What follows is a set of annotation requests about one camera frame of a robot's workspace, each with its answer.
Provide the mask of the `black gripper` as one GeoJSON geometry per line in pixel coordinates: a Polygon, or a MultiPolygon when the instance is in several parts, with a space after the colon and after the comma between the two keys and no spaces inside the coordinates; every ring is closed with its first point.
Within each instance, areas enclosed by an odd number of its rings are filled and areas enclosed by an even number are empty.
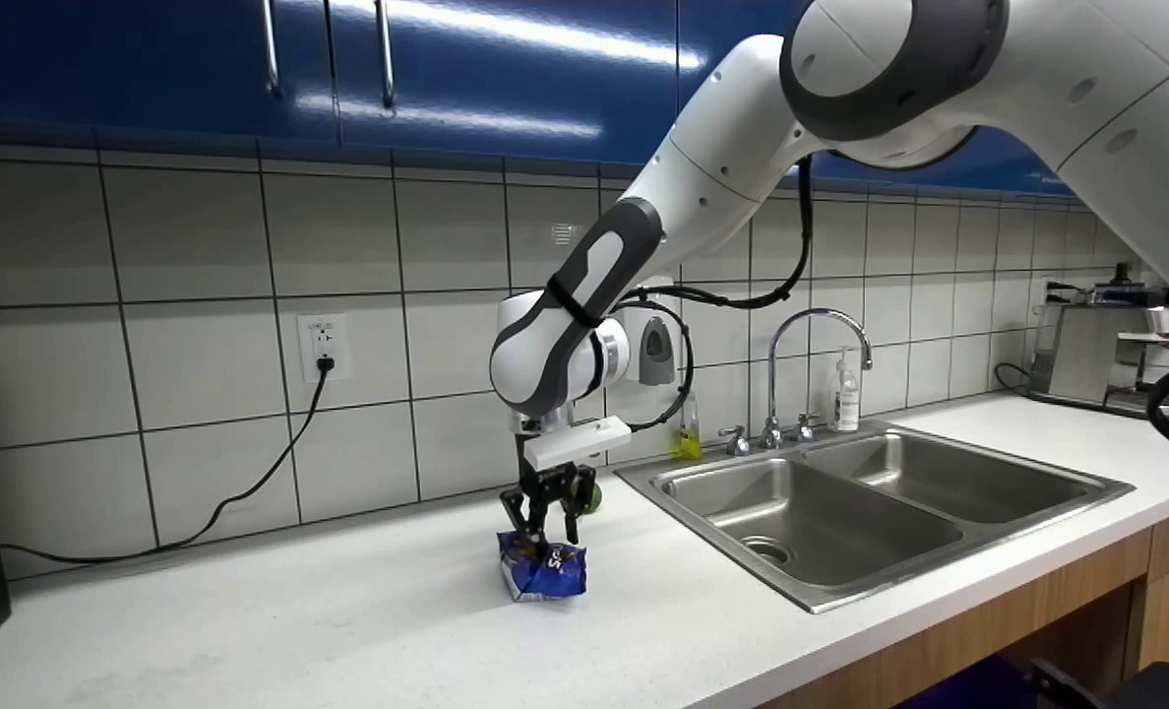
{"type": "Polygon", "coordinates": [[[500,493],[504,514],[515,539],[535,539],[531,529],[546,520],[553,502],[565,502],[569,542],[579,542],[582,485],[594,480],[588,466],[560,466],[546,472],[525,468],[514,488],[500,493]]]}

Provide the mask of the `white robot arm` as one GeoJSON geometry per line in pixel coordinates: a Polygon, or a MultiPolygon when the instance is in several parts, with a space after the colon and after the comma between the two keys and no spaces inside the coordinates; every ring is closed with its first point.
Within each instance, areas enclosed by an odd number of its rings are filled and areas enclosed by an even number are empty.
{"type": "Polygon", "coordinates": [[[525,493],[630,437],[569,405],[628,366],[616,304],[738,229],[834,151],[876,169],[1020,137],[1169,285],[1169,0],[810,0],[741,40],[546,287],[500,306],[495,399],[528,424],[525,493]]]}

